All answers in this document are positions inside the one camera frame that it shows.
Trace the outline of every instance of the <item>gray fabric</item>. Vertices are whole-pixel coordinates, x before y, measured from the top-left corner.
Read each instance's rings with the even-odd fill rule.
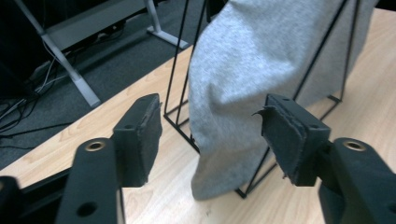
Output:
[[[348,1],[298,98],[310,105],[342,87],[356,1]],[[376,0],[361,1],[349,69]],[[201,150],[191,181],[204,200],[247,183],[266,149],[260,110],[268,92],[292,97],[333,16],[333,1],[231,0],[204,30],[191,58],[191,132]]]

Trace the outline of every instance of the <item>black wire frame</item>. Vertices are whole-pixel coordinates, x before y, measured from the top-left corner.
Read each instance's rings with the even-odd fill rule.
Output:
[[[196,43],[198,41],[198,37],[200,34],[200,30],[201,30],[201,26],[202,26],[202,20],[203,17],[205,15],[205,9],[206,9],[206,4],[207,4],[208,0],[204,0],[203,5],[202,5],[202,9],[201,9],[201,13],[200,13],[200,18],[198,20],[198,27],[197,27],[197,31],[195,34],[195,38],[194,38],[194,42],[192,45],[192,52],[194,50],[194,47],[196,46]],[[178,106],[169,109],[168,110],[168,104],[169,104],[169,98],[170,98],[170,92],[172,89],[172,84],[173,84],[173,80],[174,80],[174,75],[175,75],[175,68],[177,65],[177,55],[179,54],[179,45],[180,45],[180,39],[183,35],[183,29],[184,29],[184,25],[185,25],[185,20],[186,20],[186,15],[187,15],[187,10],[189,7],[189,2],[190,0],[186,0],[185,2],[185,6],[184,6],[184,11],[183,11],[183,16],[181,19],[181,24],[180,24],[180,30],[179,30],[179,35],[178,35],[178,41],[177,41],[177,47],[176,47],[176,52],[175,52],[175,58],[173,61],[173,66],[172,66],[172,72],[171,72],[171,76],[169,79],[169,84],[168,84],[168,89],[167,89],[167,94],[166,94],[166,100],[165,100],[165,105],[164,105],[164,118],[172,125],[172,127],[175,128],[175,130],[177,130],[177,132],[199,153],[200,150],[198,148],[198,146],[195,144],[195,140],[192,136],[192,134],[187,134],[185,132],[182,131],[182,127],[186,126],[189,123],[189,118],[184,119],[182,121],[180,121],[180,113],[182,110],[183,106],[186,106],[189,102],[188,99],[185,99],[185,95],[186,95],[186,90],[187,90],[187,85],[188,85],[188,73],[185,76],[184,79],[184,84],[183,84],[183,89],[182,89],[182,93],[179,99],[179,104]],[[309,75],[311,74],[312,69],[314,68],[318,57],[320,55],[320,53],[322,52],[324,46],[326,45],[327,40],[329,39],[329,36],[332,33],[332,30],[335,26],[335,24],[338,22],[338,19],[340,18],[342,12],[344,11],[344,9],[346,8],[347,3],[350,2],[349,0],[343,0],[340,4],[340,6],[338,7],[335,15],[332,18],[332,22],[329,25],[328,30],[326,31],[325,35],[322,38],[322,41],[319,43],[319,46],[317,48],[317,51],[315,52],[311,63],[308,65],[306,72],[304,73],[303,79],[301,80],[301,82],[298,85],[298,88],[296,90],[296,92],[293,95],[293,100],[296,101],[299,97],[299,95],[301,94],[301,91],[303,89],[303,86],[305,84],[305,82],[308,80]],[[350,28],[350,32],[349,32],[349,39],[348,39],[348,46],[346,49],[346,58],[345,58],[345,66],[344,66],[344,74],[343,74],[343,81],[342,81],[342,86],[341,86],[341,91],[340,91],[340,97],[335,97],[333,95],[329,95],[327,98],[329,100],[331,100],[333,102],[333,105],[319,118],[320,120],[324,120],[327,116],[329,116],[334,109],[343,102],[343,98],[345,95],[345,88],[346,88],[346,81],[347,81],[347,73],[349,71],[349,66],[350,66],[350,57],[351,57],[351,51],[353,48],[353,40],[354,40],[354,35],[355,35],[355,27],[356,27],[356,22],[357,22],[357,18],[358,18],[358,13],[359,13],[359,7],[361,5],[361,0],[356,0],[355,2],[355,8],[354,8],[354,12],[353,12],[353,17],[351,20],[351,28]],[[177,113],[176,115],[176,120],[172,120],[170,118],[171,115]],[[264,164],[264,162],[266,161],[268,155],[270,152],[270,148],[268,147],[267,149],[265,149],[262,159],[255,171],[255,174],[253,175],[253,177],[250,179],[250,181],[247,184],[246,189],[242,190],[241,188],[236,189],[235,192],[243,199],[245,199],[249,193],[251,193],[257,186],[260,185],[260,183],[265,179],[265,177],[267,177],[271,171],[273,171],[276,167],[277,164],[273,164],[270,165],[263,173],[261,173],[261,169],[262,166]]]

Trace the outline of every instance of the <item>screw hole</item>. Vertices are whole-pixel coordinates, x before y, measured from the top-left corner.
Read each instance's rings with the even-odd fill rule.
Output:
[[[96,209],[96,203],[84,203],[78,208],[77,215],[79,217],[88,217],[92,215],[96,211]]]
[[[362,144],[357,143],[357,142],[349,142],[349,141],[348,142],[344,142],[344,146],[349,148],[349,149],[355,150],[355,151],[364,151],[364,150],[366,150],[365,146],[363,146]]]
[[[87,151],[97,151],[97,150],[100,150],[100,149],[104,148],[105,145],[106,144],[104,142],[92,142],[92,143],[88,144],[85,147],[85,149]]]

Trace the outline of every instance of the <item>gray carpet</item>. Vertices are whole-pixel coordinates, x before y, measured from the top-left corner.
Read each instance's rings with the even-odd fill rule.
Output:
[[[182,37],[189,43],[193,43],[202,3],[202,0],[190,0]],[[184,5],[185,0],[168,0],[159,4],[157,12],[165,32],[178,35]],[[147,14],[133,17],[126,23],[122,34],[116,33],[107,41],[94,44],[69,60],[102,102],[174,56],[176,48],[149,35],[146,32],[149,26],[150,19]],[[65,76],[65,71],[60,68],[57,77],[62,76]],[[70,78],[65,77],[56,81],[53,87],[39,98],[33,112],[26,119],[0,135],[74,122],[91,110]],[[0,120],[0,124],[18,117],[15,111]],[[65,126],[21,134],[13,138],[0,138],[0,169],[30,150],[21,147],[37,147],[63,128]]]

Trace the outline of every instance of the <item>table surface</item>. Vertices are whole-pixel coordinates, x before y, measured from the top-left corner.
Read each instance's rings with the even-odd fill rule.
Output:
[[[371,145],[396,171],[396,13],[376,9],[367,43],[347,84],[344,102],[325,123],[331,139],[352,137]],[[173,90],[179,91],[191,50],[177,62]],[[76,148],[95,137],[109,137],[126,110],[146,94],[158,92],[164,102],[172,68],[169,61],[94,109],[0,175],[16,176],[22,187],[69,167]],[[170,106],[178,99],[171,97]],[[319,106],[311,106],[314,111]],[[191,178],[198,154],[163,119],[163,136],[149,182],[143,188],[124,189],[128,223],[323,223],[318,186],[295,188],[276,168],[245,200],[230,192],[197,202]]]

